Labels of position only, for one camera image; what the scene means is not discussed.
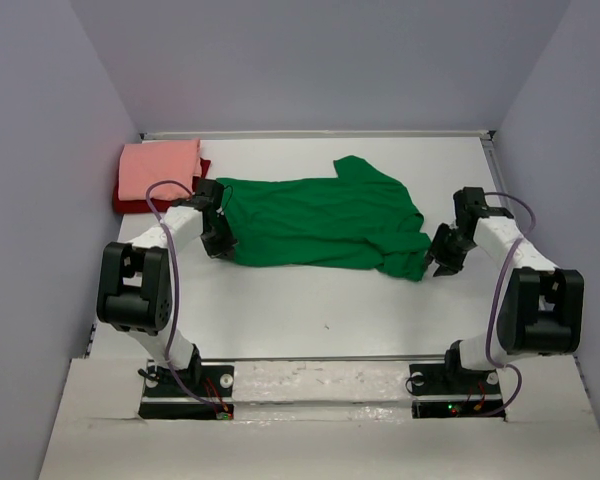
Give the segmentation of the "green t-shirt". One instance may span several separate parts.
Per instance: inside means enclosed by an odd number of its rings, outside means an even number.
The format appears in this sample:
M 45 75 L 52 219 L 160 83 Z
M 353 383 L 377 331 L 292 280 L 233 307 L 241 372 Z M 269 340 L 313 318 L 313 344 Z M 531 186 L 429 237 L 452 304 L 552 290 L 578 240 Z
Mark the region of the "green t-shirt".
M 376 270 L 421 281 L 431 240 L 408 188 L 357 156 L 333 167 L 332 177 L 220 179 L 235 263 Z

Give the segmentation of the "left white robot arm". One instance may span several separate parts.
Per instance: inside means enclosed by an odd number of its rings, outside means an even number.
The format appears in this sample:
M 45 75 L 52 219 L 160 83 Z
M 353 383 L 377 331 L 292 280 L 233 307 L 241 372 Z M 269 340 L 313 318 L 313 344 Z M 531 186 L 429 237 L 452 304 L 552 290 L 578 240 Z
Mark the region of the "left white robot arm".
M 225 215 L 226 187 L 201 179 L 191 190 L 175 180 L 150 185 L 145 202 L 156 223 L 129 242 L 103 250 L 96 302 L 97 319 L 138 342 L 154 362 L 140 374 L 165 382 L 181 395 L 198 396 L 202 360 L 198 347 L 178 328 L 178 254 L 199 240 L 208 257 L 231 260 L 237 239 Z

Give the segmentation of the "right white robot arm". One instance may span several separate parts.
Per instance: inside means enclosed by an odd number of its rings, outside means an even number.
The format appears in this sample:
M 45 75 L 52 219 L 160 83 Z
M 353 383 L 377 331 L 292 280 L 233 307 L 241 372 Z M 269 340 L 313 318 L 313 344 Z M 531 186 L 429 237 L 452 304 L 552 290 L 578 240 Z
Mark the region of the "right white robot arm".
M 438 226 L 425 266 L 437 277 L 460 273 L 473 249 L 499 271 L 484 334 L 454 342 L 440 368 L 442 384 L 462 392 L 478 371 L 501 369 L 533 356 L 570 355 L 579 347 L 585 281 L 545 257 L 504 207 L 488 204 L 488 192 L 465 187 L 453 195 L 455 219 Z

